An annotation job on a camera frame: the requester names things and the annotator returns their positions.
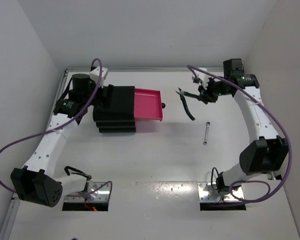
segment silver wrench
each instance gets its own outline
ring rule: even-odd
[[[207,145],[207,143],[208,143],[209,127],[210,127],[210,122],[207,121],[207,122],[205,123],[205,135],[204,135],[203,145]]]

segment gray wall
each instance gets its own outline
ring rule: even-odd
[[[246,58],[275,0],[18,0],[53,61],[221,67]]]
[[[17,0],[0,0],[0,148],[45,129],[61,73]],[[11,147],[0,156],[0,177],[9,186],[38,141]],[[0,186],[0,229],[11,193]]]
[[[265,105],[292,140],[285,190],[300,233],[300,0],[277,2],[245,67],[258,77]]]

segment robotic arm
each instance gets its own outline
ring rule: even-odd
[[[255,75],[245,74],[241,59],[230,59],[223,62],[224,78],[244,89],[263,104],[259,82]],[[222,81],[210,77],[202,81],[195,74],[193,82],[200,84],[199,95],[182,92],[184,96],[195,98],[205,104],[215,103],[219,96],[232,95],[239,105],[248,133],[249,146],[239,156],[239,163],[231,169],[221,172],[216,179],[218,192],[228,192],[229,186],[237,181],[248,181],[260,174],[278,171],[288,154],[288,143],[281,138],[271,124],[268,116],[241,91]]]
[[[87,74],[74,74],[64,93],[56,102],[48,129],[54,132],[43,136],[38,147],[23,167],[15,168],[11,173],[11,180],[19,198],[24,201],[54,207],[61,196],[75,192],[87,192],[87,187],[92,179],[90,175],[82,171],[75,171],[68,176],[53,178],[59,156],[65,146],[68,137],[80,124],[80,117],[59,130],[58,126],[67,123],[76,116],[88,102],[96,87],[94,80],[99,77],[99,68]],[[100,98],[103,81],[107,77],[108,70],[102,69],[101,85],[92,101],[92,105],[99,106],[104,102]]]

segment table surface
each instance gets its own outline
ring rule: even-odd
[[[108,212],[61,211],[61,202],[54,208],[21,202],[10,240],[299,239],[284,189],[247,210],[200,211],[197,182],[208,182],[212,167],[221,172],[237,164],[249,144],[231,96],[208,105],[187,99],[196,118],[191,121],[175,92],[180,87],[197,93],[190,72],[110,72],[105,84],[160,90],[166,104],[161,122],[139,121],[135,134],[100,134],[90,107],[66,143],[54,177],[64,176],[69,165],[96,182],[112,180]],[[208,144],[203,145],[207,121]],[[274,189],[279,181],[268,182]],[[266,191],[262,184],[243,185],[246,199]]]

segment metal base plate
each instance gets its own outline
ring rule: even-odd
[[[210,182],[198,182],[197,184],[200,204],[241,203],[241,201],[235,199],[230,193],[219,193],[217,190],[214,190]],[[233,194],[238,198],[244,199],[244,192],[241,186],[234,188]]]
[[[93,191],[94,189],[100,187],[100,185],[104,184],[105,182],[100,181],[94,181],[89,184],[89,191]],[[89,195],[87,197],[86,202],[87,203],[98,203],[98,204],[104,204],[108,203],[109,194],[110,194],[110,184],[105,185],[100,190],[96,191],[95,193]],[[84,203],[85,198],[84,197],[72,197],[72,196],[65,196],[64,197],[64,203]]]

